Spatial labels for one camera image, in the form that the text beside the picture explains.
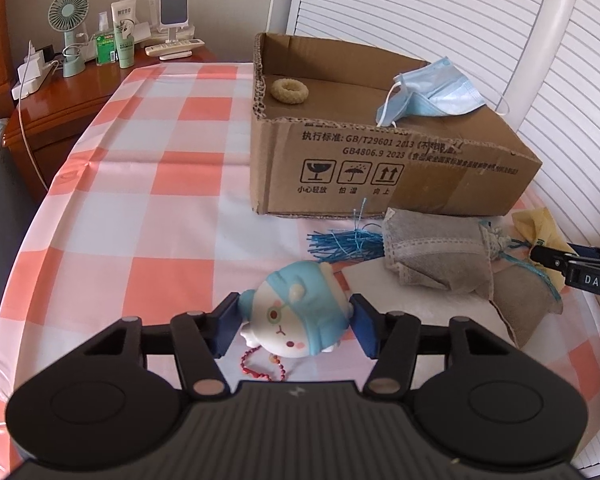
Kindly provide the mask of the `yellow cloth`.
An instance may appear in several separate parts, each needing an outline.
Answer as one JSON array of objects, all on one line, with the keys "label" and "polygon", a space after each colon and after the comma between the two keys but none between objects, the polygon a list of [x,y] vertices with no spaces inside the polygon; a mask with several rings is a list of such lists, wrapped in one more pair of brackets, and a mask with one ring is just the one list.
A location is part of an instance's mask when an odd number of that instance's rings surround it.
[{"label": "yellow cloth", "polygon": [[[556,222],[546,208],[518,210],[512,214],[514,228],[521,238],[527,242],[531,248],[543,246],[557,249],[560,252],[572,252],[559,231]],[[565,288],[565,279],[558,271],[550,270],[541,263],[534,263],[530,258],[524,260],[521,265],[537,278],[539,278],[550,290],[555,299],[560,297],[560,293]]]}]

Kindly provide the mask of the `grey fabric pouch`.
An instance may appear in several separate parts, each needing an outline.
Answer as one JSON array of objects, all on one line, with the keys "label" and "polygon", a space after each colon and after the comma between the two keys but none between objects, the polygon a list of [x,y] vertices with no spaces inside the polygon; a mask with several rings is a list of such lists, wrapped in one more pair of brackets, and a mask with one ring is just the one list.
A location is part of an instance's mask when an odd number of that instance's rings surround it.
[{"label": "grey fabric pouch", "polygon": [[494,274],[493,299],[522,348],[548,314],[562,314],[562,297],[555,297],[538,274],[521,266],[509,266]]}]

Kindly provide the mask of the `white towel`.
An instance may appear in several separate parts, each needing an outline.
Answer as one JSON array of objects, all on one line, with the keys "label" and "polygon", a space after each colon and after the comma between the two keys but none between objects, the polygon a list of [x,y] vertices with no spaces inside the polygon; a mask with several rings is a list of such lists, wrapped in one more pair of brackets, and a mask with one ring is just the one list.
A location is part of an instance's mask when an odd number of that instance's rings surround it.
[{"label": "white towel", "polygon": [[401,285],[398,276],[375,259],[345,266],[341,273],[350,294],[362,295],[378,312],[404,312],[422,324],[447,326],[454,316],[467,316],[510,344],[508,325],[488,300],[424,286]]}]

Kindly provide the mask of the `grey sachet with blue tassel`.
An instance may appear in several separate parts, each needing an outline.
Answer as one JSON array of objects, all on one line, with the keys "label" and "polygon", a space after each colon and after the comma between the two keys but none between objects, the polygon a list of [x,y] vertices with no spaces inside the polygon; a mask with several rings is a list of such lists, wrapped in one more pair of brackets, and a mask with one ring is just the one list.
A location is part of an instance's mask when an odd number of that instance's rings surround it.
[{"label": "grey sachet with blue tassel", "polygon": [[308,252],[327,263],[381,258],[402,285],[475,292],[491,300],[492,263],[503,260],[524,268],[528,257],[517,258],[513,251],[532,249],[514,228],[514,212],[501,221],[390,208],[381,223],[308,234]]}]

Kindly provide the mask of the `blue white plush toy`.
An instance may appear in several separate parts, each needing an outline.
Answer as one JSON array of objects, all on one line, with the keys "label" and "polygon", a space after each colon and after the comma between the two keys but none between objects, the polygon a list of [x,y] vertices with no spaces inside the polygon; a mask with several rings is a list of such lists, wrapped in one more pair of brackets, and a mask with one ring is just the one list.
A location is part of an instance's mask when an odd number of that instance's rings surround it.
[{"label": "blue white plush toy", "polygon": [[314,261],[268,274],[258,288],[240,295],[238,309],[247,347],[288,359],[334,350],[353,315],[332,266]]}]

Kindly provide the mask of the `pink checkered tablecloth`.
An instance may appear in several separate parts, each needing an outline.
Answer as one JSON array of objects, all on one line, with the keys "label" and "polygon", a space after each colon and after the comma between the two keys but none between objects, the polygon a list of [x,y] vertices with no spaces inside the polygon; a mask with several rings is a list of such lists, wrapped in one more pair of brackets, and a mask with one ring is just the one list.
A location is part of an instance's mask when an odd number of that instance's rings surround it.
[{"label": "pink checkered tablecloth", "polygon": [[[24,237],[0,311],[0,479],[19,462],[15,388],[118,318],[169,322],[309,259],[306,236],[347,220],[279,218],[249,199],[250,64],[166,64],[122,82],[59,170]],[[600,307],[565,290],[524,346],[576,386],[600,461]]]}]

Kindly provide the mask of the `cardboard box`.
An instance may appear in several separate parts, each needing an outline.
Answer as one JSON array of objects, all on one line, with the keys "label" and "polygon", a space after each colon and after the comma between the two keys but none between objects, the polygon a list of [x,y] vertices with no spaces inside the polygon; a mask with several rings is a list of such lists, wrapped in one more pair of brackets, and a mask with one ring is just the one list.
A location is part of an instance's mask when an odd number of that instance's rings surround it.
[{"label": "cardboard box", "polygon": [[250,200],[258,214],[388,208],[501,216],[541,168],[490,107],[376,127],[393,77],[422,60],[332,39],[254,40]]}]

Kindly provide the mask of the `blue face mask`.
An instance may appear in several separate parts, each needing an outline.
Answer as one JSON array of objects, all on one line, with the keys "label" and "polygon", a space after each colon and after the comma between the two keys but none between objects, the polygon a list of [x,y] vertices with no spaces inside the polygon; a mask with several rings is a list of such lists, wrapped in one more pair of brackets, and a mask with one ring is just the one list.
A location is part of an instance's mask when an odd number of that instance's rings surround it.
[{"label": "blue face mask", "polygon": [[448,58],[393,77],[375,116],[376,127],[396,128],[407,117],[456,117],[478,110],[486,99]]}]

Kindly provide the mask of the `wooden nightstand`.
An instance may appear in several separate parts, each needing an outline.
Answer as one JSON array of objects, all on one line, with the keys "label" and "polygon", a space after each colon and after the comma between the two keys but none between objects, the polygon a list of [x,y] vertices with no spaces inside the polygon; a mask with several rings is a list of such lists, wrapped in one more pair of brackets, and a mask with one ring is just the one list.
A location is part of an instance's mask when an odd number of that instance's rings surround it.
[{"label": "wooden nightstand", "polygon": [[54,73],[23,100],[21,110],[12,113],[3,146],[36,204],[42,202],[80,135],[130,73],[117,64],[92,63],[71,78]]}]

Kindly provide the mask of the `white remote control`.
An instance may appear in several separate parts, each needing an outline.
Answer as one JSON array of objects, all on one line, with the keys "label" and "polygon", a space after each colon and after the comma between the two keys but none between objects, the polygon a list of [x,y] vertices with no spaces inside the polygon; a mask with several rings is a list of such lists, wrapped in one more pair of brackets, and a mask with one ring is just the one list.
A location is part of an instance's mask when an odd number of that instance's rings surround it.
[{"label": "white remote control", "polygon": [[150,58],[160,58],[171,54],[179,54],[182,52],[193,52],[198,48],[204,47],[206,44],[197,38],[183,39],[164,42],[163,44],[152,44],[145,48],[145,54]]}]

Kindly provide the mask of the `green box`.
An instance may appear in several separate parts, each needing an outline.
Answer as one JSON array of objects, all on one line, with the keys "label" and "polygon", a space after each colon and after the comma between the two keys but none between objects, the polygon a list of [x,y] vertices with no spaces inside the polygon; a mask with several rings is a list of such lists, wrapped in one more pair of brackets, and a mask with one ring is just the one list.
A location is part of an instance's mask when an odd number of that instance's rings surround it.
[{"label": "green box", "polygon": [[112,32],[99,34],[95,37],[95,61],[98,66],[117,61],[116,42]]}]

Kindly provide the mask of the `green tube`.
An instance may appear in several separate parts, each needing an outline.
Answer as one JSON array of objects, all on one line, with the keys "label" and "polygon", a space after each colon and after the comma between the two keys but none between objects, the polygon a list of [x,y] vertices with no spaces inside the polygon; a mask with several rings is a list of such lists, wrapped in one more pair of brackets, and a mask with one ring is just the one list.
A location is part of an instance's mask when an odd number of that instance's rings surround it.
[{"label": "green tube", "polygon": [[134,65],[134,23],[123,20],[114,26],[114,42],[116,43],[119,66],[122,70]]}]

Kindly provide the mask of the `white router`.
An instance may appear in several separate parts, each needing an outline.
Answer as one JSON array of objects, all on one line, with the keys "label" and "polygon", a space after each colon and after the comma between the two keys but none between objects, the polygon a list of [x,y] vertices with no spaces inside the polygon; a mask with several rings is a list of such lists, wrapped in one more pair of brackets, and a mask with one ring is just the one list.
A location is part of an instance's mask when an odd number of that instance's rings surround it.
[{"label": "white router", "polygon": [[[159,0],[147,0],[149,9],[149,21],[140,22],[134,25],[132,35],[137,44],[145,41],[146,44],[153,42],[166,42],[168,34],[159,23]],[[195,36],[195,27],[191,24],[186,29],[178,32],[178,40],[193,39]]]}]

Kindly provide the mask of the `white power strip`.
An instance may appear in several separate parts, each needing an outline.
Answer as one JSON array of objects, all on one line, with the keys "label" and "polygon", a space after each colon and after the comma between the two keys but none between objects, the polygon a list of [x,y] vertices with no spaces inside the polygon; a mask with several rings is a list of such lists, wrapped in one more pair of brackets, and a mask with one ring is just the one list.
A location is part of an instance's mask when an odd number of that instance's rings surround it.
[{"label": "white power strip", "polygon": [[52,62],[45,61],[44,53],[40,50],[26,56],[17,68],[18,84],[12,88],[12,98],[19,101],[37,92],[53,67]]}]

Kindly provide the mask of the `small mirror on stand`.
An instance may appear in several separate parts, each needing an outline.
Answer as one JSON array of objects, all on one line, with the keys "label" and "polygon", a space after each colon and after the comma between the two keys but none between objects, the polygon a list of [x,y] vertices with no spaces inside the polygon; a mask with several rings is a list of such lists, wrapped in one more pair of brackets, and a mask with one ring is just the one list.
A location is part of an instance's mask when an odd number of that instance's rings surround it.
[{"label": "small mirror on stand", "polygon": [[189,25],[188,0],[159,0],[159,23],[168,34],[167,44],[178,40],[178,32]]}]

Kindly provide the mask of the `green desk fan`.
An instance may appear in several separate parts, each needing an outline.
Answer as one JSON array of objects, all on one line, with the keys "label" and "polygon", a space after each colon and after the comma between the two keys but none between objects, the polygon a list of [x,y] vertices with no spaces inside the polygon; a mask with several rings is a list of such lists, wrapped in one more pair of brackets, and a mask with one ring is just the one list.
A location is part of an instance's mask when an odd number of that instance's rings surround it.
[{"label": "green desk fan", "polygon": [[85,22],[88,14],[88,0],[53,0],[47,11],[47,21],[55,32],[64,35],[64,48],[61,55],[62,76],[71,78],[85,70],[81,54],[82,42],[76,39],[76,31]]}]

